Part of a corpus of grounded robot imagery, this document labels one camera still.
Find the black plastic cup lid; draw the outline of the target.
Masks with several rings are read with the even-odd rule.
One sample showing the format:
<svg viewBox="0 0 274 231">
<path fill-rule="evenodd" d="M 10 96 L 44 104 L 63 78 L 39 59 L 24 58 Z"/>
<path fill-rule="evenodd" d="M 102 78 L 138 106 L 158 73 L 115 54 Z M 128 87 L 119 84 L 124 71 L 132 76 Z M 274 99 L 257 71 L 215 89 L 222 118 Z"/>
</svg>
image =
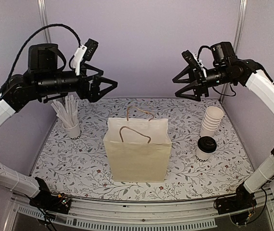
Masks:
<svg viewBox="0 0 274 231">
<path fill-rule="evenodd" d="M 217 149 L 216 141 L 209 136 L 201 137 L 197 142 L 198 148 L 205 153 L 212 153 Z"/>
</svg>

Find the white paper coffee cup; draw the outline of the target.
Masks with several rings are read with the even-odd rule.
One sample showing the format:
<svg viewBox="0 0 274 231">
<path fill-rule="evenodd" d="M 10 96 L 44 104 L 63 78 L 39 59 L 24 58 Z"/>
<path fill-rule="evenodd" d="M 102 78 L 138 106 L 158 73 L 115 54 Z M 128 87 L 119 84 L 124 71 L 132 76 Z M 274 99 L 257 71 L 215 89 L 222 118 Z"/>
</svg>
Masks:
<svg viewBox="0 0 274 231">
<path fill-rule="evenodd" d="M 200 163 L 208 162 L 212 155 L 213 153 L 206 153 L 199 148 L 196 149 L 196 159 Z"/>
</svg>

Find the cream paper bag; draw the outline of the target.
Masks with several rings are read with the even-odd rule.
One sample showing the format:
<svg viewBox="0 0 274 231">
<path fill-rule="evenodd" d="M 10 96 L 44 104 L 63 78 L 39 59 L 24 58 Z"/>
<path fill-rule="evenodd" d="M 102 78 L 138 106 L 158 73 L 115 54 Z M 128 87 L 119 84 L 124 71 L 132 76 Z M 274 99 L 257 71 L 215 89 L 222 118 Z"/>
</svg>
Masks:
<svg viewBox="0 0 274 231">
<path fill-rule="evenodd" d="M 110 117 L 104 147 L 115 182 L 163 182 L 172 142 L 166 118 Z"/>
</svg>

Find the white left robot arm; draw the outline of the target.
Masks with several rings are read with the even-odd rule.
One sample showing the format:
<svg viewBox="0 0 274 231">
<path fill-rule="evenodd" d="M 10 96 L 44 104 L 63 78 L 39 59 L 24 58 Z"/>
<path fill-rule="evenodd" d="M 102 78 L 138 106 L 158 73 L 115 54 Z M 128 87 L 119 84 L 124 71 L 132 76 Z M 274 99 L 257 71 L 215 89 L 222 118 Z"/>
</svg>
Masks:
<svg viewBox="0 0 274 231">
<path fill-rule="evenodd" d="M 117 87 L 117 82 L 104 77 L 101 69 L 89 65 L 98 42 L 89 39 L 79 43 L 67 60 L 55 43 L 32 45 L 28 49 L 28 68 L 22 75 L 10 72 L 0 88 L 0 126 L 30 101 L 47 103 L 75 92 L 91 103 L 99 101 Z M 0 164 L 0 185 L 19 192 L 44 209 L 65 201 L 64 195 L 53 196 L 40 178 L 28 177 Z"/>
</svg>

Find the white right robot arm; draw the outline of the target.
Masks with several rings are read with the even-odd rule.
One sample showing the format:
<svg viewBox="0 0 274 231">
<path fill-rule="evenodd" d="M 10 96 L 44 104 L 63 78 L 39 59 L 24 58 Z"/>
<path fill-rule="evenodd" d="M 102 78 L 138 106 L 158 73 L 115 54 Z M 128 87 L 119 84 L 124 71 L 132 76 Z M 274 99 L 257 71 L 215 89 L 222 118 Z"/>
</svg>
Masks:
<svg viewBox="0 0 274 231">
<path fill-rule="evenodd" d="M 262 64 L 252 59 L 241 59 L 228 41 L 205 46 L 211 51 L 213 67 L 204 67 L 199 53 L 189 50 L 182 52 L 186 67 L 173 78 L 173 83 L 185 86 L 175 92 L 175 96 L 200 101 L 208 97 L 209 88 L 222 84 L 240 84 L 259 99 L 263 107 L 274 117 L 274 80 Z M 255 191 L 274 179 L 274 147 L 269 156 L 236 189 L 232 206 L 243 209 L 250 203 Z"/>
</svg>

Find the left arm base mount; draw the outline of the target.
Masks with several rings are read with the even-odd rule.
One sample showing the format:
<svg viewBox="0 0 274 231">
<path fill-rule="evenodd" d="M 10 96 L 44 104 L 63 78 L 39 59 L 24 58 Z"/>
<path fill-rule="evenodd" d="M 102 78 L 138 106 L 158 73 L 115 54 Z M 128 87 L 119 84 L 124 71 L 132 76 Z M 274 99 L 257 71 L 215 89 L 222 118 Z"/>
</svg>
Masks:
<svg viewBox="0 0 274 231">
<path fill-rule="evenodd" d="M 47 191 L 40 191 L 38 195 L 30 198 L 30 205 L 46 211 L 68 214 L 71 207 L 71 197 L 64 193 L 55 195 Z"/>
</svg>

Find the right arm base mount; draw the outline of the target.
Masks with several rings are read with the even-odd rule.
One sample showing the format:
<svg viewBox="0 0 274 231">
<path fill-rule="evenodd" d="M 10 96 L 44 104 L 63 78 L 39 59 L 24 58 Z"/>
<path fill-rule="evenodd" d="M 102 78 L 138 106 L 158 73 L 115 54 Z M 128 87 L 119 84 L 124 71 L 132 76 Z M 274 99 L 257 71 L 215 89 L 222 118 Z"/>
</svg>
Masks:
<svg viewBox="0 0 274 231">
<path fill-rule="evenodd" d="M 213 203 L 213 207 L 218 214 L 230 214 L 230 220 L 237 226 L 247 225 L 252 215 L 255 213 L 257 202 L 254 194 L 239 192 L 234 196 L 217 197 Z"/>
</svg>

